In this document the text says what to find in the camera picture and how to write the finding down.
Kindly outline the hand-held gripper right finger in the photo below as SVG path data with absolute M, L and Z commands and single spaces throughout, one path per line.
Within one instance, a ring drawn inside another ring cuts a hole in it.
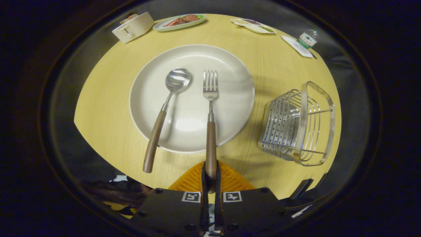
M 293 225 L 291 212 L 267 188 L 227 191 L 223 186 L 245 179 L 219 161 L 215 194 L 215 229 L 224 237 L 271 237 Z

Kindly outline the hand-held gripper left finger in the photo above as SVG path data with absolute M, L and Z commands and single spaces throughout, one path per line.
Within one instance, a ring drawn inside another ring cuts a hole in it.
M 205 162 L 190 168 L 168 189 L 155 188 L 138 207 L 132 225 L 146 237 L 201 237 L 209 229 Z

